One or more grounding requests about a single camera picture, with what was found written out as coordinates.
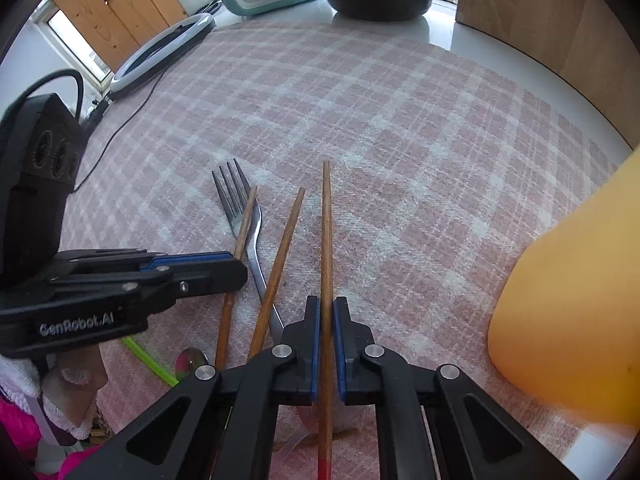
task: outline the pink checkered cloth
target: pink checkered cloth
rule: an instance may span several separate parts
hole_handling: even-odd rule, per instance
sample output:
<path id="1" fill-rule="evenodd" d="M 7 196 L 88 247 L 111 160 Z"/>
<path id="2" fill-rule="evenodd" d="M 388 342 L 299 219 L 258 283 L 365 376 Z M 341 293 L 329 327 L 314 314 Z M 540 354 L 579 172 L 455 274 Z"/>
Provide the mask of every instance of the pink checkered cloth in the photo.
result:
<path id="1" fill-rule="evenodd" d="M 80 175 L 150 85 L 113 104 Z M 334 283 L 376 341 L 423 367 L 458 364 L 556 455 L 577 429 L 507 383 L 486 350 L 495 302 L 524 248 L 591 195 L 613 164 L 515 83 L 430 44 L 357 28 L 246 23 L 214 30 L 173 65 L 86 186 L 68 200 L 63 248 L 233 250 L 210 170 L 237 157 L 259 186 L 258 255 L 273 262 L 307 188 L 276 304 L 302 318 L 320 288 L 321 167 L 332 162 Z M 222 297 L 179 301 L 137 341 L 168 370 L 195 346 L 214 356 Z M 258 310 L 238 294 L 230 365 L 244 363 Z M 166 390 L 119 341 L 98 401 L 120 430 Z M 371 410 L 334 444 L 334 477 L 378 476 Z M 297 425 L 283 409 L 276 440 Z M 272 478 L 314 478 L 316 449 Z"/>

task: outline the green straw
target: green straw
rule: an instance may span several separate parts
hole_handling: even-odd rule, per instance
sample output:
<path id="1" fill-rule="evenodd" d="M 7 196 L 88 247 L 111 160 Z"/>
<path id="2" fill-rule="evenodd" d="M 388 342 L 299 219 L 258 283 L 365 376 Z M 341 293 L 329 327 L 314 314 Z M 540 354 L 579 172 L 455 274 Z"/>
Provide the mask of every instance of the green straw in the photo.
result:
<path id="1" fill-rule="evenodd" d="M 164 368 L 162 368 L 158 363 L 156 363 L 153 358 L 146 353 L 142 346 L 133 341 L 129 336 L 123 337 L 121 341 L 131 350 L 135 356 L 140 359 L 153 373 L 155 373 L 158 377 L 160 377 L 165 383 L 167 383 L 172 388 L 178 384 L 178 380 L 167 372 Z"/>

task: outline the spoon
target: spoon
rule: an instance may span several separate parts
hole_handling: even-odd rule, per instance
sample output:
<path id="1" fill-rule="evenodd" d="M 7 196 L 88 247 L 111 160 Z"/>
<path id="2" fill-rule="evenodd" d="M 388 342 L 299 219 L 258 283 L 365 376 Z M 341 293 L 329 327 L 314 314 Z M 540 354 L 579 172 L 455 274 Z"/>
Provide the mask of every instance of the spoon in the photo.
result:
<path id="1" fill-rule="evenodd" d="M 209 360 L 201 350 L 197 348 L 185 348 L 175 360 L 175 378 L 183 380 L 202 365 L 208 365 Z"/>

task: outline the blue gripper pad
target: blue gripper pad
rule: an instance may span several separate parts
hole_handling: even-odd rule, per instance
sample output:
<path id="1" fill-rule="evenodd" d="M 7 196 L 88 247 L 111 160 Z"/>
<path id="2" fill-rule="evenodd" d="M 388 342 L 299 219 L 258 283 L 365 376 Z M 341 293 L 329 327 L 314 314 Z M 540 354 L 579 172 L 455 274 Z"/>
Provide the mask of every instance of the blue gripper pad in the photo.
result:
<path id="1" fill-rule="evenodd" d="M 338 376 L 338 393 L 340 402 L 344 402 L 347 394 L 346 358 L 344 355 L 344 341 L 342 340 L 342 325 L 335 300 L 333 302 L 332 322 L 334 326 L 335 369 Z"/>
<path id="2" fill-rule="evenodd" d="M 217 253 L 195 253 L 195 254 L 175 254 L 172 256 L 156 256 L 148 266 L 140 270 L 154 270 L 157 266 L 175 264 L 200 264 L 206 262 L 218 262 L 221 260 L 232 260 L 233 254 L 227 251 Z"/>
<path id="3" fill-rule="evenodd" d="M 318 402 L 318 374 L 320 362 L 320 298 L 316 298 L 316 322 L 314 324 L 314 352 L 311 358 L 311 399 Z"/>

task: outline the fork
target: fork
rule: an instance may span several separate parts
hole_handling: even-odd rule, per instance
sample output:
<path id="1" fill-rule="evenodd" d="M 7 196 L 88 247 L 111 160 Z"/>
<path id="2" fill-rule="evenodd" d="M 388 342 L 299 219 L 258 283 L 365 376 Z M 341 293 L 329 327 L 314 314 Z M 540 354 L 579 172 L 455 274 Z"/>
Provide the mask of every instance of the fork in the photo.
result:
<path id="1" fill-rule="evenodd" d="M 238 238 L 240 224 L 242 223 L 242 212 L 244 211 L 244 208 L 246 206 L 246 198 L 251 189 L 251 185 L 244 176 L 244 173 L 242 172 L 238 161 L 234 159 L 234 163 L 236 165 L 236 169 L 238 170 L 238 175 L 240 177 L 241 183 L 236 179 L 236 174 L 231 167 L 231 163 L 227 162 L 226 164 L 226 166 L 228 167 L 229 175 L 231 176 L 231 180 L 233 181 L 233 186 L 226 177 L 223 167 L 219 166 L 220 174 L 222 175 L 222 179 L 224 180 L 226 190 L 228 191 L 228 198 L 216 173 L 214 171 L 211 171 L 211 174 L 213 175 L 213 181 L 216 183 L 216 189 L 218 190 L 220 202 L 222 202 L 222 207 L 225 210 L 226 218 L 229 220 L 229 225 L 231 225 L 231 230 L 233 231 L 234 236 Z M 261 225 L 262 210 L 260 209 L 258 199 L 256 199 L 254 203 L 254 210 L 252 211 L 251 227 L 249 227 L 249 232 L 246 238 L 246 256 L 249 260 L 249 268 L 251 269 L 251 273 L 254 276 L 255 288 L 258 289 L 260 302 L 262 302 L 264 293 L 267 290 L 267 284 L 264 281 L 264 274 L 262 273 L 262 269 L 260 268 L 260 262 L 258 261 L 257 253 L 258 236 L 260 235 Z M 284 330 L 284 325 L 282 323 L 282 319 L 280 318 L 280 313 L 276 309 L 275 305 L 271 305 L 269 330 L 271 332 L 271 337 L 273 337 L 274 343 L 279 344 L 280 340 L 282 339 L 282 331 Z"/>

